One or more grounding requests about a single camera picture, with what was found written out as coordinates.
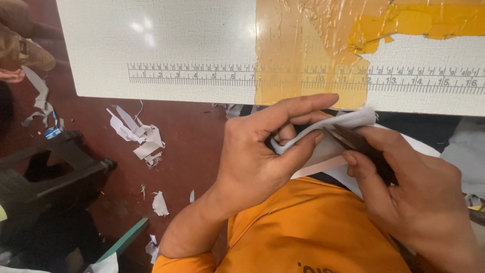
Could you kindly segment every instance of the orange t-shirt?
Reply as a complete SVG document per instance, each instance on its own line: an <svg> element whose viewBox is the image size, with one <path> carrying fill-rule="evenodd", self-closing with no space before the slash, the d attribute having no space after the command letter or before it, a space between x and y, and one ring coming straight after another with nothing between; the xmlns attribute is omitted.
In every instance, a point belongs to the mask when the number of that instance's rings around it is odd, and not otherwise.
<svg viewBox="0 0 485 273"><path fill-rule="evenodd" d="M160 256L153 273L410 273L359 197L309 177L229 219L227 244L219 266L211 253Z"/></svg>

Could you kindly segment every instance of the floor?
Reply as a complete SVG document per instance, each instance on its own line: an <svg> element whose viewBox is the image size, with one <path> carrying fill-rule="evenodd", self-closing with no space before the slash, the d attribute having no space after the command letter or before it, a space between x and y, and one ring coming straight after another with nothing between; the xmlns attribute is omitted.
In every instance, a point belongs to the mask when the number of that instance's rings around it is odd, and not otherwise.
<svg viewBox="0 0 485 273"><path fill-rule="evenodd" d="M55 0L25 2L31 7L34 20L61 26ZM47 42L44 47L55 57L67 59L62 42ZM57 116L65 120L66 129L80 130L91 150L118 162L103 190L104 195L89 207L99 232L108 241L116 241L140 218L149 217L148 230L125 252L131 259L149 265L150 256L145 254L148 234L161 238L173 217L189 204L191 191L195 190L195 197L200 197L216 178L226 121L224 109L212 107L210 103L143 101L140 119L144 124L160 128L166 143L162 161L149 170L132 152L138 147L137 143L126 142L116 134L106 111L116 104L135 115L141 108L140 101L78 97L69 73L51 72L46 82L50 88L48 101ZM0 156L44 140L38 135L44 132L40 119L35 119L27 128L20 125L36 111L33 103L38 92L28 80L9 87L14 99L15 120L10 128L0 132ZM142 184L146 187L145 199L140 193ZM166 217L157 216L151 207L152 193L158 191L163 192L170 212ZM214 252L220 257L224 250L223 232Z"/></svg>

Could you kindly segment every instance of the measuring ruler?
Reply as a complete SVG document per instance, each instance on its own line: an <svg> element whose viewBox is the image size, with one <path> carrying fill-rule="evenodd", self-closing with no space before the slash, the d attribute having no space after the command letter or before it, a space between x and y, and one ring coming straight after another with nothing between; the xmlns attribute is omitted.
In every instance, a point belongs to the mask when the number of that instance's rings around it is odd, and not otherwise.
<svg viewBox="0 0 485 273"><path fill-rule="evenodd" d="M257 67L254 64L128 63L130 83L273 86L324 89L327 66ZM485 67L337 66L332 88L369 91L485 95Z"/></svg>

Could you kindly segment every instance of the person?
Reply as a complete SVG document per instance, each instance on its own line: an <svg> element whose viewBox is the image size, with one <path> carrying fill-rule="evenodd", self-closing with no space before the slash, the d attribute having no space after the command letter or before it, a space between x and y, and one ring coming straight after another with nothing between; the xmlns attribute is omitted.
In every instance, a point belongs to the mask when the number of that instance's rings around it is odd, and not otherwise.
<svg viewBox="0 0 485 273"><path fill-rule="evenodd" d="M286 99L227 121L215 183L166 229L153 273L407 273L393 239L419 255L420 270L485 272L460 187L460 171L413 150L401 134L362 127L382 151L398 186L387 187L368 157L342 156L363 200L309 177L290 180L311 157L323 132L314 130L282 155L294 125L327 118L336 94ZM225 221L227 252L216 266L210 250Z"/></svg>
<svg viewBox="0 0 485 273"><path fill-rule="evenodd" d="M22 0L0 0L0 80L19 83L25 78L22 69L11 71L8 66L21 65L50 71L70 71L68 61L56 60L30 38L63 40L62 30L31 18L28 5Z"/></svg>

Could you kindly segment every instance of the scissors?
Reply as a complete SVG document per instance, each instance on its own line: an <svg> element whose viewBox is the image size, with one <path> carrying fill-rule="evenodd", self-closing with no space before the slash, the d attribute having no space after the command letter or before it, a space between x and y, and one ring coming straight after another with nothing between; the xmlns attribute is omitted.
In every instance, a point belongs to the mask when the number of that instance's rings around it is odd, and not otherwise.
<svg viewBox="0 0 485 273"><path fill-rule="evenodd" d="M387 163L381 151L372 147L367 140L355 130L342 127L338 124L333 124L333 126L335 129L326 127L323 129L346 150L356 151L370 158L377 169L377 173L381 176L387 186L390 186L391 184L399 185L394 171Z"/></svg>

